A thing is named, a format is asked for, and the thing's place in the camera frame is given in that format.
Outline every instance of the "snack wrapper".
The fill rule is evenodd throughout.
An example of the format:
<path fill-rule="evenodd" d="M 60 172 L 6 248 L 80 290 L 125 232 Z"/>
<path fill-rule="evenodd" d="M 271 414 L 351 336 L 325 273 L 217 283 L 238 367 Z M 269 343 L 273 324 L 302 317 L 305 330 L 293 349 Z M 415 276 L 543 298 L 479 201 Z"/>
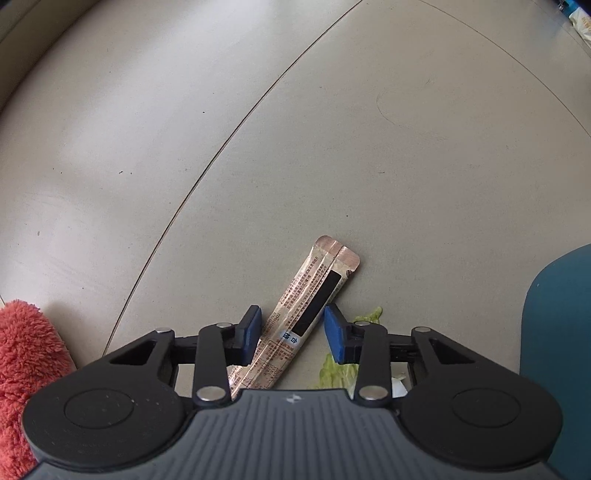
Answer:
<path fill-rule="evenodd" d="M 329 237 L 321 236 L 267 319 L 250 365 L 229 375 L 235 398 L 241 388 L 271 388 L 318 323 L 352 272 L 359 256 Z"/>

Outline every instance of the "red fluffy cloth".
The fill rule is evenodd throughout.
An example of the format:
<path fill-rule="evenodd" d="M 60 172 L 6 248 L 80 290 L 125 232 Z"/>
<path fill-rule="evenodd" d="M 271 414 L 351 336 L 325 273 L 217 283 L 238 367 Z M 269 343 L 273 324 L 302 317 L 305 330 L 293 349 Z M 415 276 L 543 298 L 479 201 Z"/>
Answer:
<path fill-rule="evenodd" d="M 37 307 L 22 300 L 0 306 L 0 480 L 17 480 L 35 466 L 22 411 L 31 395 L 72 369 L 64 342 Z"/>

